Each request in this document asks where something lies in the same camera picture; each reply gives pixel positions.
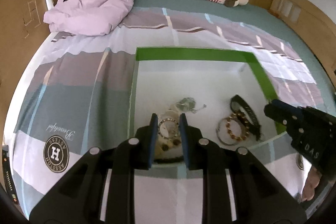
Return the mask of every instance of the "wooden headboard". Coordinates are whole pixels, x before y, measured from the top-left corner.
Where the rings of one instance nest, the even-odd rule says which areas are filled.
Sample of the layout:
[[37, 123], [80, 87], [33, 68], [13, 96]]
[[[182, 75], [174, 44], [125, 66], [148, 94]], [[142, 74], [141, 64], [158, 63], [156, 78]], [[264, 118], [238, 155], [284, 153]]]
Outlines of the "wooden headboard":
[[13, 93], [29, 61], [50, 34], [45, 0], [0, 0], [0, 139]]
[[270, 10], [308, 45], [336, 86], [336, 24], [308, 0], [273, 0]]

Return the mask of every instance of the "bed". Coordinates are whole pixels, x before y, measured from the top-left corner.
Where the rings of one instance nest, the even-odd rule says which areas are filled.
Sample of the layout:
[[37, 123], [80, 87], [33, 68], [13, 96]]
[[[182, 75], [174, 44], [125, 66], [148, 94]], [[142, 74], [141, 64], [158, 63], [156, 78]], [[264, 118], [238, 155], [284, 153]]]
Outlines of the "bed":
[[[137, 47], [153, 46], [253, 52], [281, 100], [335, 112], [323, 68], [295, 32], [266, 10], [248, 4], [227, 8], [207, 0], [135, 0], [110, 34], [51, 33], [26, 67], [4, 130], [26, 217], [90, 147], [109, 149], [127, 139], [135, 52]], [[66, 140], [70, 152], [62, 172], [51, 172], [42, 156], [45, 142], [54, 134]], [[305, 162], [304, 170], [297, 167], [290, 141], [283, 133], [250, 150], [299, 198], [310, 165]], [[183, 165], [136, 172], [138, 223], [199, 223], [201, 199], [201, 173]]]

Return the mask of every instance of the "pink fabric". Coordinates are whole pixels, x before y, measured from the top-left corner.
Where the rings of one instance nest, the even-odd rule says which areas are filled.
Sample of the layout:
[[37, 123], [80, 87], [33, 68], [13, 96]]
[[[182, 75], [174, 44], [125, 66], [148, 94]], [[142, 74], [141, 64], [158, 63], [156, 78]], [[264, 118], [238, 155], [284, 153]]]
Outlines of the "pink fabric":
[[44, 14], [51, 32], [104, 35], [112, 31], [132, 9], [134, 0], [58, 0]]

